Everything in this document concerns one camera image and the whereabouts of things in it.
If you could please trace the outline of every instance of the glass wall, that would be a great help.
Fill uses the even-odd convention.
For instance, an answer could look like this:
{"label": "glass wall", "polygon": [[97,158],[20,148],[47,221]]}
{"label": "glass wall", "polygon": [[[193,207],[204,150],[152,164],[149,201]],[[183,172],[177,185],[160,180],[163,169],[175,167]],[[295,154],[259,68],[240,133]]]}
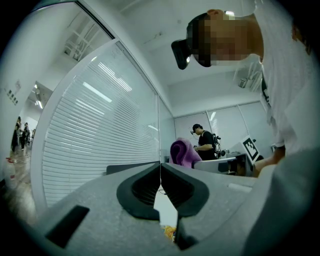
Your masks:
{"label": "glass wall", "polygon": [[237,106],[208,111],[212,133],[221,137],[222,149],[229,149],[248,135]]}
{"label": "glass wall", "polygon": [[[49,207],[102,176],[108,165],[160,160],[158,95],[117,44],[90,58],[46,130],[42,181]],[[174,137],[172,126],[163,131]]]}
{"label": "glass wall", "polygon": [[175,120],[164,102],[159,98],[160,123],[160,160],[165,163],[169,160],[171,144],[176,140]]}
{"label": "glass wall", "polygon": [[260,102],[211,110],[174,119],[176,137],[183,137],[198,145],[199,137],[191,134],[192,126],[200,124],[207,131],[221,137],[221,149],[230,149],[250,135],[256,139],[255,146],[260,154],[271,156],[272,129],[267,124],[267,114]]}
{"label": "glass wall", "polygon": [[250,137],[256,139],[254,143],[260,154],[265,158],[272,155],[271,145],[274,137],[271,127],[267,124],[266,112],[260,102],[240,105]]}

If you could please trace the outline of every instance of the white shirt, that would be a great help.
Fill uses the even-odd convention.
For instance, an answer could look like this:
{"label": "white shirt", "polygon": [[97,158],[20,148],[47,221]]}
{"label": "white shirt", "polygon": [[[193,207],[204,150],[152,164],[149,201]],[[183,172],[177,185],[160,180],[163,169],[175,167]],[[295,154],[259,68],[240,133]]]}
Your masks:
{"label": "white shirt", "polygon": [[286,155],[318,147],[320,69],[316,56],[308,55],[306,46],[293,40],[293,18],[277,2],[257,0],[254,14],[263,38],[262,72],[270,106],[264,98],[262,103],[268,108],[275,145],[285,146]]}

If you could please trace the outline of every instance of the black t-shirt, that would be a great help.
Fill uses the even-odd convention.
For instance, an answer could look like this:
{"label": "black t-shirt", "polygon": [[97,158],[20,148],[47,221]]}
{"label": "black t-shirt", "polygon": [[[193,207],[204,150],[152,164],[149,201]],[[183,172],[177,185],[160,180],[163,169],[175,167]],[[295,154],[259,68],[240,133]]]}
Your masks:
{"label": "black t-shirt", "polygon": [[[215,146],[214,145],[214,138],[212,137],[211,132],[209,132],[207,130],[204,131],[203,134],[200,135],[200,138],[199,138],[199,145],[200,146],[203,146],[203,145],[206,145],[206,144],[211,144],[212,147]],[[207,151],[199,150],[198,154],[199,154],[199,156],[201,157],[201,159],[203,161],[205,161],[205,160],[215,160],[216,159],[214,149],[210,149],[210,150],[207,150]]]}

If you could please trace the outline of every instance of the white venetian blind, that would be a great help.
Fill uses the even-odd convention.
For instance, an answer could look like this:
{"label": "white venetian blind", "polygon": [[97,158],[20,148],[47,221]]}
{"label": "white venetian blind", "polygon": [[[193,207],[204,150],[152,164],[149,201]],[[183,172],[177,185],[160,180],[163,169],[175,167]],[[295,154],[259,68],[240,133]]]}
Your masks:
{"label": "white venetian blind", "polygon": [[94,57],[61,97],[43,149],[48,207],[108,165],[159,160],[158,96],[124,52]]}

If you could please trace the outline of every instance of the window blinds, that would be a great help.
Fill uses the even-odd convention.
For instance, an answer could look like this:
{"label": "window blinds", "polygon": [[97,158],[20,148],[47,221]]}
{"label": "window blinds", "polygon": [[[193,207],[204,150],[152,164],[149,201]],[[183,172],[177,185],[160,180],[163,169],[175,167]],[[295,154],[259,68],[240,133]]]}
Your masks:
{"label": "window blinds", "polygon": [[50,121],[42,176],[48,207],[108,165],[159,160],[158,95],[116,44],[65,90]]}

